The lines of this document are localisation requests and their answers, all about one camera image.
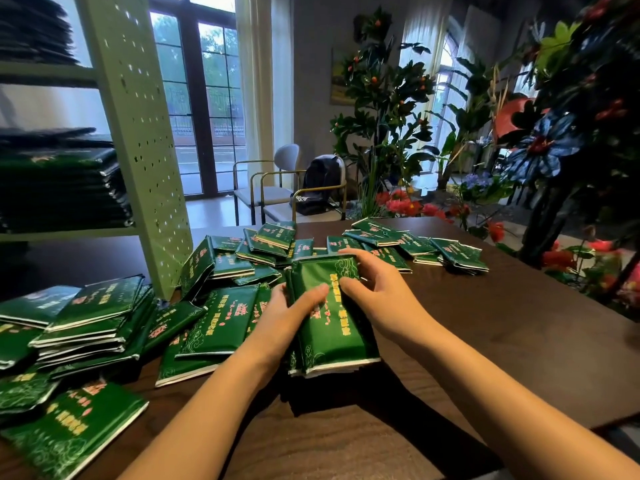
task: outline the shelf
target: shelf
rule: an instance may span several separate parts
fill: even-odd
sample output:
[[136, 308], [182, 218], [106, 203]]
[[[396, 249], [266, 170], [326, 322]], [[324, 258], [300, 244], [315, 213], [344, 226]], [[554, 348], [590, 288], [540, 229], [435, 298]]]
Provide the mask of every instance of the shelf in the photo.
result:
[[134, 226], [114, 227], [112, 229], [82, 229], [57, 232], [34, 232], [28, 234], [0, 234], [2, 242], [33, 242], [52, 241], [53, 239], [88, 239], [92, 237], [119, 237], [123, 235], [137, 235]]
[[57, 88], [98, 87], [96, 72], [91, 67], [5, 61], [0, 61], [0, 84]]

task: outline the chair backrest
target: chair backrest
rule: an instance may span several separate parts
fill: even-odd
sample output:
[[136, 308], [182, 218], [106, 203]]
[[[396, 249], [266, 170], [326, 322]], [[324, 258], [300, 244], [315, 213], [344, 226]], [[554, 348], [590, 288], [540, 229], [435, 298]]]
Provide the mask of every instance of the chair backrest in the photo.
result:
[[276, 150], [273, 162], [281, 170], [293, 171], [297, 169], [296, 165], [298, 164], [299, 156], [300, 147], [297, 144], [285, 144]]
[[[320, 159], [333, 159], [336, 155], [320, 155], [314, 160]], [[342, 185], [347, 181], [347, 166], [344, 164], [344, 160], [341, 157], [338, 157], [338, 164], [340, 165], [340, 184]]]

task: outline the forearm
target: forearm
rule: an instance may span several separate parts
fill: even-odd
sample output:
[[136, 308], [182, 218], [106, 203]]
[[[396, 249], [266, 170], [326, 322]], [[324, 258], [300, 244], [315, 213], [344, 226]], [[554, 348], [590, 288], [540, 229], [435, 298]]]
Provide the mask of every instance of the forearm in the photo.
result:
[[213, 480], [262, 375], [240, 350], [227, 359], [173, 418], [120, 480]]
[[640, 467], [425, 317], [404, 350], [439, 382], [518, 479], [640, 477]]

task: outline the french door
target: french door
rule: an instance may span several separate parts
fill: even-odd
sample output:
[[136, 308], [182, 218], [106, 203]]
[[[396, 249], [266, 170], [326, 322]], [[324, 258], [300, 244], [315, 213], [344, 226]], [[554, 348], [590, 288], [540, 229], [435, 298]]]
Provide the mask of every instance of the french door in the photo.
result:
[[[187, 199], [233, 190], [247, 160], [235, 0], [150, 0], [178, 167]], [[238, 164], [238, 185], [247, 181]]]

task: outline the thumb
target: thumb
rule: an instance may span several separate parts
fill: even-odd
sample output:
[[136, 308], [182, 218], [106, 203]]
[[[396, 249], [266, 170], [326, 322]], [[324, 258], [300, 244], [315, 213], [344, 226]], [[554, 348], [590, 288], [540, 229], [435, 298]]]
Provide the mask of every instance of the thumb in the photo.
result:
[[329, 293], [329, 285], [326, 283], [316, 286], [315, 288], [306, 291], [300, 298], [290, 307], [294, 316], [300, 316], [300, 319], [306, 317], [313, 311], [313, 309], [319, 303], [322, 303]]
[[373, 291], [353, 278], [340, 278], [340, 288], [352, 298], [363, 310], [369, 309], [368, 304], [373, 298]]

